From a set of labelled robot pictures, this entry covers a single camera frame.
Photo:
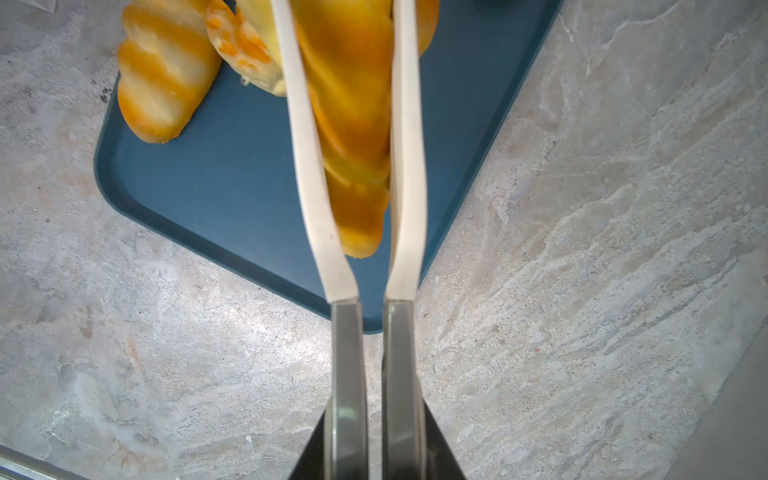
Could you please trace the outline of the white and steel tongs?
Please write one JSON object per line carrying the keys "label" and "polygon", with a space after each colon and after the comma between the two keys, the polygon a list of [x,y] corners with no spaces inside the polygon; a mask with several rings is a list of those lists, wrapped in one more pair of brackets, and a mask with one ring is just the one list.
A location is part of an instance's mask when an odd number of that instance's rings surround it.
{"label": "white and steel tongs", "polygon": [[331,307],[325,475],[368,475],[360,292],[350,267],[391,238],[384,291],[382,470],[427,475],[414,303],[427,233],[420,56],[435,1],[275,1],[303,221]]}

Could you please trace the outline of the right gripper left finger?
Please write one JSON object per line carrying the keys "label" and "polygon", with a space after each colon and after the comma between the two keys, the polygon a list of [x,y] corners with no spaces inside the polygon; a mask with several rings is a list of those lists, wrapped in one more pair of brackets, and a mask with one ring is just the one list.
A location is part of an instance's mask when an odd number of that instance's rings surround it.
{"label": "right gripper left finger", "polygon": [[322,414],[290,473],[289,480],[325,479],[324,426],[325,414]]}

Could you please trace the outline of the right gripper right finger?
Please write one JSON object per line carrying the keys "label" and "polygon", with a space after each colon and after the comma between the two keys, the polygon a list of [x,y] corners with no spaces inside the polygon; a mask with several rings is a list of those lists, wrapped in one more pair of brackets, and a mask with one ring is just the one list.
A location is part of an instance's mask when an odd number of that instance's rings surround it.
{"label": "right gripper right finger", "polygon": [[466,480],[427,403],[424,403],[424,415],[427,449],[426,479]]}

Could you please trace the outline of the long striped croissant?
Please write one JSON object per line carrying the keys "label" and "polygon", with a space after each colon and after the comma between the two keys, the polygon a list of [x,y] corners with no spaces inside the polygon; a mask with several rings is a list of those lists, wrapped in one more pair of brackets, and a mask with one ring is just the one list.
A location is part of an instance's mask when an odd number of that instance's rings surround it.
{"label": "long striped croissant", "polygon": [[291,9],[343,250],[375,253],[389,203],[394,25],[389,1]]}

